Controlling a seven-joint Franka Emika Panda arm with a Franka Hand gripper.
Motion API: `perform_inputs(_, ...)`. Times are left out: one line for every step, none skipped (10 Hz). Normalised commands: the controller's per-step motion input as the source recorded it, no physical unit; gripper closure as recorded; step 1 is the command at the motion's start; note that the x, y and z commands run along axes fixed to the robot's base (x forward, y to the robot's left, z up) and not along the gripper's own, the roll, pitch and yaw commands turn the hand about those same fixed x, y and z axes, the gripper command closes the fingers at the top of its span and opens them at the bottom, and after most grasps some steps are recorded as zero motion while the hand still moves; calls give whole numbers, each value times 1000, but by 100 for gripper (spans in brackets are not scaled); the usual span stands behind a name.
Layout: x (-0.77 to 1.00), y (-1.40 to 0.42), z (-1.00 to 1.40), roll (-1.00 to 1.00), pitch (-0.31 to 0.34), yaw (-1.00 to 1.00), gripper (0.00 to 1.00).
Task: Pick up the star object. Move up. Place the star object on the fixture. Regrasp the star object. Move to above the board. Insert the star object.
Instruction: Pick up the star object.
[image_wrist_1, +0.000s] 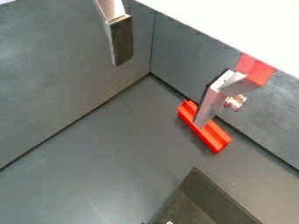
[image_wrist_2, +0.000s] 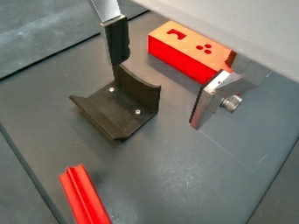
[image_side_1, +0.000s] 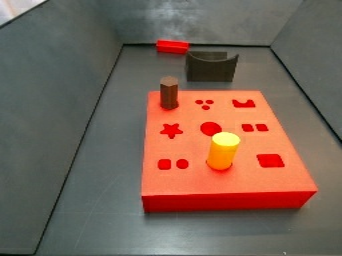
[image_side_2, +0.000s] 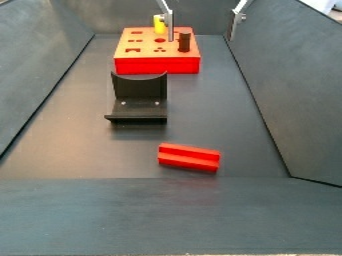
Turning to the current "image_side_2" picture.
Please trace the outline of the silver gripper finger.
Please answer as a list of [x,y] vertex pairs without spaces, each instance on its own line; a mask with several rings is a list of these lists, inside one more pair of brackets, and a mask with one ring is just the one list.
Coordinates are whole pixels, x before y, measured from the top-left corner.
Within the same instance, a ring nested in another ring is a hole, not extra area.
[[166,0],[155,0],[162,10],[161,21],[167,27],[169,41],[174,41],[174,11],[170,9]]
[[227,39],[230,41],[234,40],[237,26],[244,19],[244,9],[248,4],[248,1],[249,0],[239,0],[238,5],[231,9],[231,20],[230,20],[230,25],[227,30]]

